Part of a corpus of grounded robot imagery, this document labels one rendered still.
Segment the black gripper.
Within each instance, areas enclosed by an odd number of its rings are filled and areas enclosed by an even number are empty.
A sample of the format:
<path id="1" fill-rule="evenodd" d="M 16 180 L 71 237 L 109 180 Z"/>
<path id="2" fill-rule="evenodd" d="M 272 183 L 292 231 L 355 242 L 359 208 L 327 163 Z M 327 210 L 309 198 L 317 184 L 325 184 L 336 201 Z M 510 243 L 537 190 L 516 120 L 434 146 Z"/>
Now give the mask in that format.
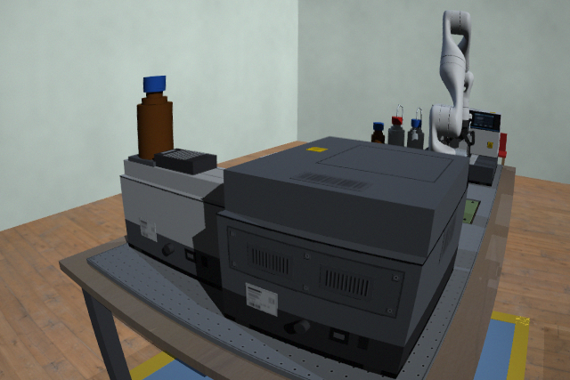
<path id="1" fill-rule="evenodd" d="M 466 137 L 469 133 L 472 136 L 472 142 L 470 142 L 468 137 Z M 447 141 L 447 146 L 451 147 L 451 140 L 452 139 L 453 139 L 453 137 L 450 137 L 450 139 L 447 139 L 447 137 L 444 137 L 444 141 Z M 467 147 L 467 155 L 468 155 L 470 152 L 470 146 L 475 144 L 475 131 L 469 131 L 468 130 L 468 120 L 462 120 L 462 129 L 460 132 L 460 136 L 457 137 L 456 139 L 461 139 L 461 140 L 464 139 L 465 140 L 465 142 L 468 145 L 468 147 Z"/>

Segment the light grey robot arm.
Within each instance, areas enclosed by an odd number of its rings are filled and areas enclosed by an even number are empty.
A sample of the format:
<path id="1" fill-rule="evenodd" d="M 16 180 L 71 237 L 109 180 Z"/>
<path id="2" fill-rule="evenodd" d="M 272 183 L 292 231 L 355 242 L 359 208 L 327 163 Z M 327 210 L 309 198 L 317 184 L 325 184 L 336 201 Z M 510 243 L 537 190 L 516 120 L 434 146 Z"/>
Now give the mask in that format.
<path id="1" fill-rule="evenodd" d="M 463 35 L 458 46 L 455 44 L 452 34 Z M 429 112 L 428 150 L 430 151 L 456 155 L 455 150 L 444 144 L 439 136 L 459 137 L 462 119 L 468 120 L 472 118 L 472 115 L 469 114 L 469 96 L 474 76 L 468 71 L 470 41 L 470 14 L 463 11 L 445 11 L 443 15 L 443 45 L 439 72 L 444 85 L 452 97 L 454 106 L 432 106 Z M 464 87 L 466 87 L 465 91 Z"/>

